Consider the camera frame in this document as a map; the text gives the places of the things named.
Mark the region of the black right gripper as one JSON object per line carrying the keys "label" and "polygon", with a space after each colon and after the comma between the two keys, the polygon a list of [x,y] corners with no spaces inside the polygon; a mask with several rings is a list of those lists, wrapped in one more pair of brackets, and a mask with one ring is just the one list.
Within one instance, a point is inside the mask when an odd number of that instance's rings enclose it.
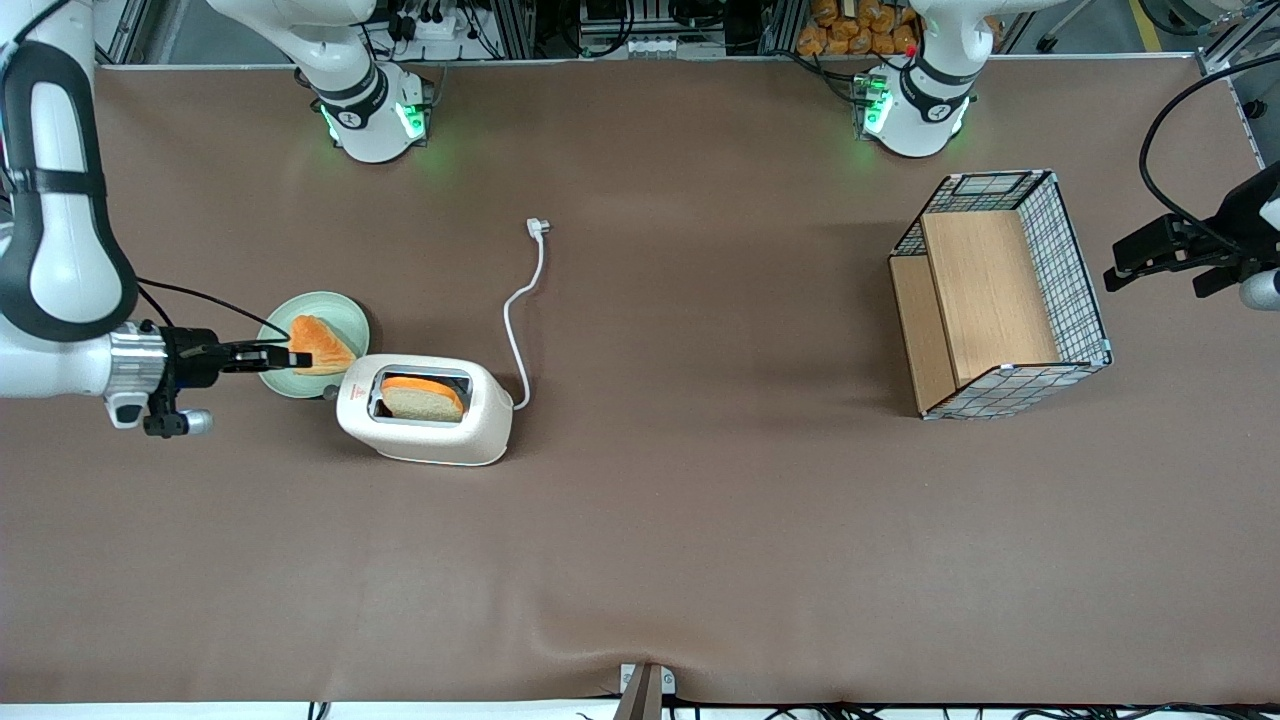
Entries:
{"label": "black right gripper", "polygon": [[160,336],[166,354],[161,392],[212,387],[236,354],[243,373],[308,369],[314,363],[311,354],[289,351],[287,340],[224,341],[211,329],[188,327],[161,327]]}

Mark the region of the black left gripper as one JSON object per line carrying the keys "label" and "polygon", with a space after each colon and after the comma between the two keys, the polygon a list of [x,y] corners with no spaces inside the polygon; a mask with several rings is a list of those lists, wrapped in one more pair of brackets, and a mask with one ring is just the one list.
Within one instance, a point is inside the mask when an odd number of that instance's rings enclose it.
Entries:
{"label": "black left gripper", "polygon": [[1261,272],[1277,268],[1279,164],[1272,163],[1230,190],[1201,232],[1174,214],[1148,222],[1114,243],[1114,266],[1103,274],[1115,293],[1140,278],[1198,266]]}

